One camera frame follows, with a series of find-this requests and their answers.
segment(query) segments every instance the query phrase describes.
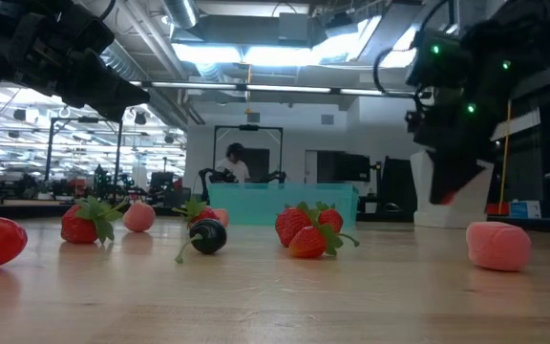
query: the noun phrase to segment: wooden table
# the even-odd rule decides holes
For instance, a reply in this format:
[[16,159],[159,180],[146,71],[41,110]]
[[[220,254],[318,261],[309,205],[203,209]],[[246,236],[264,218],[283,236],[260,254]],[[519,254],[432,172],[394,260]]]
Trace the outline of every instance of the wooden table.
[[295,260],[268,227],[231,227],[216,256],[177,219],[116,226],[105,247],[23,223],[30,241],[0,269],[0,343],[550,343],[550,234],[524,273],[474,268],[463,230],[360,224],[338,258]]

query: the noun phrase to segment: orange pole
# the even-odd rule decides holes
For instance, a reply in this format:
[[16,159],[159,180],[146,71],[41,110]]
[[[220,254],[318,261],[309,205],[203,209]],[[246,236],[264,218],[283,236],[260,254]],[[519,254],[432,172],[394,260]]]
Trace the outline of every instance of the orange pole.
[[508,115],[506,119],[506,139],[504,140],[504,160],[502,161],[502,181],[500,183],[500,203],[497,205],[497,214],[502,214],[502,204],[504,203],[504,183],[506,182],[506,165],[508,162],[508,142],[511,136],[511,114],[512,102],[508,101]]

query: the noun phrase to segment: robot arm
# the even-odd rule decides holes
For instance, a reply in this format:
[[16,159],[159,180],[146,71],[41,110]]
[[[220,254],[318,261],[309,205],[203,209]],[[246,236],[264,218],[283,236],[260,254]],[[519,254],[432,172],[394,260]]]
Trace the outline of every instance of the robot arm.
[[434,105],[416,97],[416,111],[407,115],[414,140],[449,156],[489,160],[490,138],[506,119],[513,90],[550,66],[550,0],[509,0],[461,39],[420,30],[412,48],[407,84],[418,96],[430,87],[435,94]]
[[99,57],[114,41],[102,19],[72,0],[0,0],[0,83],[61,96],[73,107],[88,104],[120,121],[126,107],[150,96]]

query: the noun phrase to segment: strawberry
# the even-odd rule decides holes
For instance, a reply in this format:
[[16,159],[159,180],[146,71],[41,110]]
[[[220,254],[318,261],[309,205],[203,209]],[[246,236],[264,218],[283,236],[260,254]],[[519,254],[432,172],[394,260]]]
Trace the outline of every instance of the strawberry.
[[275,220],[275,230],[284,247],[288,247],[294,236],[306,226],[311,226],[308,206],[302,202],[296,207],[287,207]]
[[318,202],[317,208],[320,210],[320,217],[317,219],[317,222],[320,225],[331,225],[335,233],[340,233],[341,228],[343,228],[343,217],[336,210],[334,204],[327,206],[322,202]]
[[290,255],[295,258],[321,257],[328,243],[316,226],[306,226],[301,229],[290,243]]
[[173,211],[184,215],[184,221],[188,223],[188,228],[190,228],[190,226],[198,220],[220,220],[212,208],[207,206],[207,202],[199,202],[196,198],[191,197],[190,200],[186,201],[184,205],[186,210],[174,208]]
[[73,244],[90,244],[96,239],[101,244],[105,239],[114,241],[111,222],[122,217],[122,213],[117,210],[125,206],[125,203],[112,208],[107,203],[100,204],[93,196],[89,196],[87,200],[78,199],[76,202],[61,219],[61,238]]
[[336,249],[343,246],[341,237],[353,241],[358,247],[360,243],[347,234],[335,233],[330,224],[320,225],[317,219],[320,210],[312,209],[308,212],[312,225],[300,230],[290,243],[290,255],[295,258],[318,258],[324,252],[329,255],[336,255]]

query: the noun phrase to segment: black stand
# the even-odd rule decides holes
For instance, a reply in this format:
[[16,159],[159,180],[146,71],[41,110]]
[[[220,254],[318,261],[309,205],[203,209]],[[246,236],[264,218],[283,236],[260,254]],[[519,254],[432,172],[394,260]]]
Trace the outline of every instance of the black stand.
[[[58,121],[63,121],[65,124],[59,129],[54,129],[54,125]],[[50,178],[50,170],[51,170],[51,164],[53,160],[53,141],[54,141],[54,135],[58,134],[58,132],[65,128],[65,125],[71,121],[77,121],[79,123],[99,123],[100,121],[103,122],[113,122],[112,120],[107,119],[99,119],[99,118],[50,118],[50,134],[48,137],[48,154],[46,155],[46,173],[44,176],[44,181],[47,181]],[[118,182],[118,173],[120,172],[120,145],[122,144],[122,120],[118,124],[118,141],[116,146],[116,169],[114,172],[114,200],[116,199],[116,187]]]

